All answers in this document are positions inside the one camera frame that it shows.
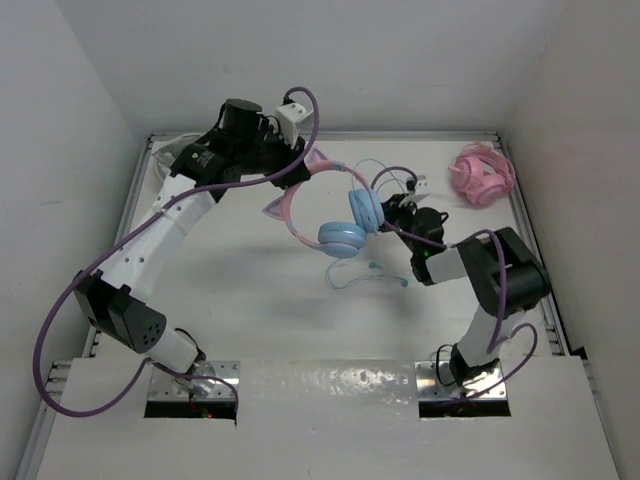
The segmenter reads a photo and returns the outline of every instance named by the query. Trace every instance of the gray wall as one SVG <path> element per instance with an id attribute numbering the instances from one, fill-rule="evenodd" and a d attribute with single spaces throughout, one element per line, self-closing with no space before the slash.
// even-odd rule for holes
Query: gray wall
<path id="1" fill-rule="evenodd" d="M 317 93 L 324 128 L 501 127 L 565 0 L 57 0 L 134 128 Z"/>
<path id="2" fill-rule="evenodd" d="M 623 477 L 640 478 L 640 3 L 570 2 L 509 144 Z"/>
<path id="3" fill-rule="evenodd" d="M 55 298 L 113 241 L 137 149 L 53 0 L 0 3 L 0 478 L 13 478 L 39 398 L 31 354 Z M 81 351 L 69 302 L 44 365 Z"/>

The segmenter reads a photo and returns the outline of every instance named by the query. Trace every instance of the headphones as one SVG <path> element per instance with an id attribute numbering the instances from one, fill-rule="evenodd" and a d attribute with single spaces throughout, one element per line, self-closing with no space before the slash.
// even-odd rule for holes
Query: headphones
<path id="1" fill-rule="evenodd" d="M 378 194 L 371 190 L 365 178 L 358 172 L 341 162 L 329 160 L 316 148 L 311 150 L 306 164 L 312 176 L 327 171 L 347 172 L 365 187 L 349 192 L 349 205 L 355 223 L 329 222 L 321 225 L 317 243 L 298 233 L 291 220 L 291 202 L 302 183 L 288 188 L 282 197 L 271 202 L 262 212 L 271 218 L 284 221 L 289 231 L 298 240 L 314 250 L 335 258 L 355 257 L 364 247 L 367 236 L 377 232 L 384 223 L 384 213 Z"/>
<path id="2" fill-rule="evenodd" d="M 489 173 L 488 165 L 495 173 Z M 516 186 L 516 173 L 507 158 L 491 147 L 480 143 L 467 145 L 454 166 L 453 186 L 465 193 L 474 205 L 486 206 L 500 197 L 508 195 Z"/>

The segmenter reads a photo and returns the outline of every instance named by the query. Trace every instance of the white table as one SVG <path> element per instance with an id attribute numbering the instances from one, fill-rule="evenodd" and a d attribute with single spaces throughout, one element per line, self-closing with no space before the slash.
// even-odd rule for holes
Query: white table
<path id="1" fill-rule="evenodd" d="M 512 226 L 534 247 L 517 195 L 478 210 L 452 191 L 446 167 L 477 136 L 348 137 L 325 135 L 319 146 L 349 165 L 374 156 L 427 176 L 432 194 L 423 205 L 451 215 L 446 241 Z M 376 167 L 361 171 L 371 178 Z M 143 163 L 123 230 L 158 188 Z M 338 173 L 305 185 L 294 205 L 298 228 L 313 236 L 324 221 L 350 220 L 349 188 L 349 177 Z M 44 429 L 33 455 L 42 463 L 30 470 L 40 465 L 39 480 L 617 478 L 580 360 L 552 355 L 566 348 L 562 338 L 559 345 L 546 341 L 554 327 L 552 301 L 526 316 L 541 341 L 506 387 L 511 417 L 421 420 L 412 361 L 432 358 L 440 344 L 465 332 L 477 305 L 469 282 L 426 288 L 414 280 L 403 289 L 385 280 L 335 291 L 324 281 L 332 260 L 260 213 L 277 195 L 268 185 L 229 191 L 169 262 L 150 301 L 172 326 L 189 330 L 210 358 L 241 361 L 238 427 L 143 418 L 146 371 L 107 413 L 57 416 Z M 372 259 L 412 278 L 408 250 L 384 234 L 371 239 L 340 280 L 366 272 Z M 505 345 L 505 370 L 530 342 L 522 334 Z M 64 389 L 62 401 L 72 408 L 112 398 L 139 362 L 105 336 L 97 346 L 90 340 L 86 353 L 97 358 L 75 360 Z M 51 413 L 43 415 L 41 423 L 50 425 Z"/>

